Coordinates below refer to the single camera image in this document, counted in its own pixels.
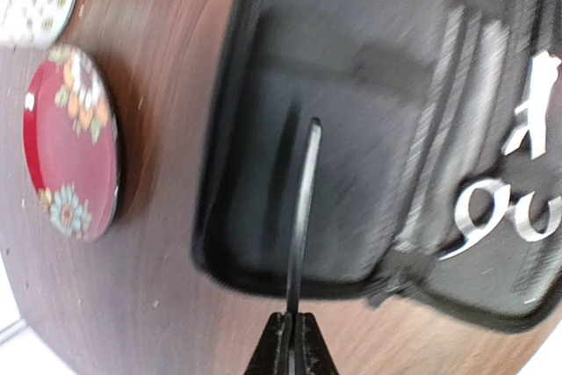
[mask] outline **patterned dish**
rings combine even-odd
[[[65,237],[91,242],[117,202],[117,125],[92,59],[53,47],[25,95],[27,168],[41,206]]]

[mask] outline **orange flower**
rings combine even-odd
[[[74,77],[72,75],[72,61],[67,61],[63,69],[64,84],[72,90],[74,86]]]
[[[94,109],[86,109],[85,107],[80,107],[80,112],[78,113],[78,120],[80,121],[80,127],[85,131],[90,127],[91,120],[94,118]]]
[[[80,102],[78,101],[78,93],[76,93],[76,91],[72,91],[68,95],[68,115],[71,119],[76,119],[79,111]]]
[[[109,105],[107,104],[107,98],[101,97],[99,103],[96,106],[96,119],[101,127],[107,125],[109,121]]]

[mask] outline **flower pattern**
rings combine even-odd
[[[51,223],[66,237],[80,239],[91,223],[88,201],[80,203],[74,185],[63,185],[60,191],[51,194],[49,189],[39,192],[40,202],[51,216]]]
[[[77,134],[90,130],[92,143],[99,139],[110,120],[110,108],[104,85],[89,57],[72,47],[57,47],[49,59],[63,66],[64,84],[54,102],[66,107]]]

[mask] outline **wood grain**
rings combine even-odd
[[[78,374],[239,374],[279,301],[229,292],[191,263],[191,225],[232,0],[78,0],[64,40],[91,53],[126,145],[119,219],[92,245],[40,213],[23,100],[43,52],[0,50],[0,247],[24,317]],[[507,336],[404,300],[308,303],[342,374],[515,374],[562,316]]]

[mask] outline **blue flower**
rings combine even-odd
[[[63,185],[61,190],[54,193],[54,200],[50,208],[51,223],[65,236],[80,233],[83,229],[84,207],[74,193],[74,186]]]

